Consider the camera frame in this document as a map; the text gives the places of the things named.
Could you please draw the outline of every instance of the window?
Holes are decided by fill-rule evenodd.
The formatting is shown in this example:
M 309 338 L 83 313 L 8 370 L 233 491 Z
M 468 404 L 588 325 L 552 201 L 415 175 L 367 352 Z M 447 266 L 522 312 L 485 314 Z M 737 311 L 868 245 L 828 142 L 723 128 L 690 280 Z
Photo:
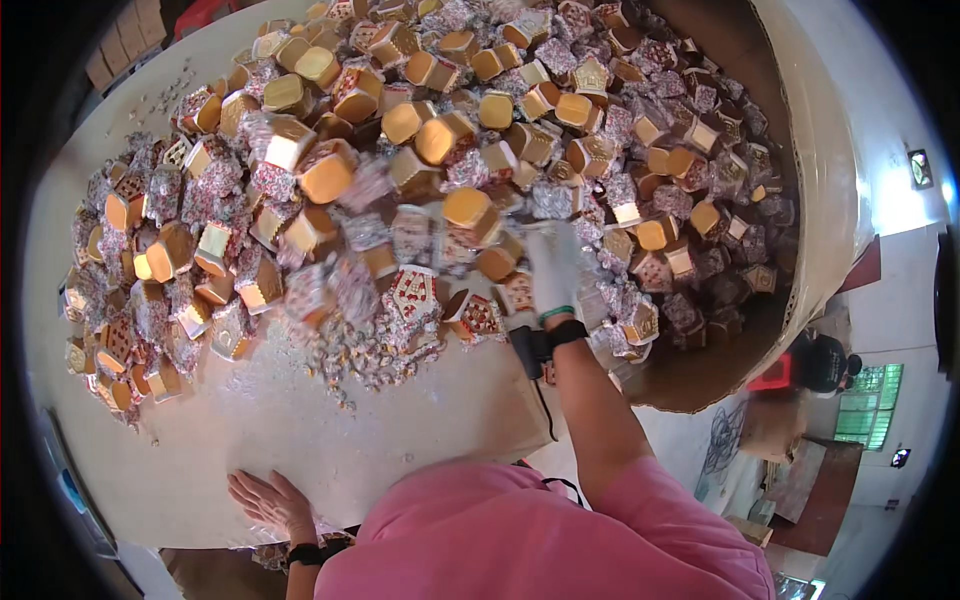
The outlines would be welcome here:
M 900 392 L 903 365 L 864 367 L 851 390 L 840 395 L 834 440 L 860 442 L 867 450 L 883 449 Z

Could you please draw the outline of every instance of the gloved hand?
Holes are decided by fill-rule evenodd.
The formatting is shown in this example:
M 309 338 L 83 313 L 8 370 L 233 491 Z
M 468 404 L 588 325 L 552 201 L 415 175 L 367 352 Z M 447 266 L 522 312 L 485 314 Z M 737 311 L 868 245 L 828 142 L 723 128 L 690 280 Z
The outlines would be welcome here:
M 553 315 L 574 314 L 577 239 L 573 227 L 566 221 L 541 221 L 526 228 L 526 242 L 540 324 Z

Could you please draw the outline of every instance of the black strap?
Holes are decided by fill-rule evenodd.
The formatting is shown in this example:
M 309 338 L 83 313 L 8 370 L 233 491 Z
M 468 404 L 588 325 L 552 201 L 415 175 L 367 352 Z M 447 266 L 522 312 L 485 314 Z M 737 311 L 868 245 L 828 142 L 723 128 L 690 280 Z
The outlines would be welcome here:
M 587 333 L 587 328 L 583 323 L 574 320 L 564 321 L 557 325 L 547 333 L 547 337 L 550 339 L 550 355 L 552 356 L 553 350 L 556 349 L 557 346 L 575 342 L 581 338 L 587 338 L 589 337 L 589 333 Z
M 559 481 L 560 483 L 564 484 L 568 488 L 574 490 L 577 493 L 577 504 L 580 505 L 580 508 L 584 508 L 584 500 L 583 498 L 580 497 L 580 490 L 577 490 L 577 487 L 572 483 L 570 483 L 569 481 L 563 479 L 562 477 L 547 477 L 546 479 L 541 481 L 541 483 L 545 486 L 546 484 L 553 483 L 554 481 Z

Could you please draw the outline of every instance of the person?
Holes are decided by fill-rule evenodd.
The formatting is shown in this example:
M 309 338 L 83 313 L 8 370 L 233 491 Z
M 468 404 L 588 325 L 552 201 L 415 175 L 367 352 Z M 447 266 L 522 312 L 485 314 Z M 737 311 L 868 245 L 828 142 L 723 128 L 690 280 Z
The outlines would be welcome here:
M 803 331 L 790 346 L 791 380 L 819 397 L 834 396 L 853 387 L 863 369 L 856 354 L 847 356 L 840 340 Z
M 576 251 L 566 223 L 527 234 L 534 304 L 567 338 L 582 329 Z M 774 598 L 763 552 L 667 474 L 587 342 L 555 346 L 553 361 L 592 511 L 532 468 L 442 463 L 395 483 L 356 544 L 320 568 L 295 560 L 317 543 L 307 498 L 275 471 L 235 471 L 229 492 L 247 516 L 290 536 L 287 599 Z

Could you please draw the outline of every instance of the table surface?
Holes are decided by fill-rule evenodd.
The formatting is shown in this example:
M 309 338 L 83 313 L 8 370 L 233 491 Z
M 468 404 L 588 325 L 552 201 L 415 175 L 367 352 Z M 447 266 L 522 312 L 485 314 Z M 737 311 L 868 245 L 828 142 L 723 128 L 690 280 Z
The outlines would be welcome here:
M 229 363 L 206 348 L 183 396 L 158 405 L 146 400 L 139 435 L 66 371 L 63 349 L 73 326 L 57 318 L 54 298 L 70 267 L 70 224 L 87 178 L 122 152 L 126 134 L 169 132 L 169 109 L 147 110 L 170 82 L 186 78 L 187 57 L 197 73 L 189 92 L 223 75 L 265 20 L 303 19 L 311 3 L 269 0 L 171 46 L 94 110 L 37 189 L 22 290 L 29 387 L 37 407 L 56 411 L 77 470 L 120 540 L 182 548 L 272 540 L 228 496 L 226 475 L 234 468 L 259 475 L 276 468 L 327 522 L 347 527 L 362 522 L 380 494 L 416 468 L 460 456 L 513 461 L 549 441 L 519 361 L 496 342 L 464 352 L 451 339 L 438 362 L 380 394 L 351 381 L 345 386 L 357 406 L 351 413 L 306 375 L 301 352 L 279 323 L 266 319 L 248 360 Z M 467 283 L 490 295 L 480 275 Z

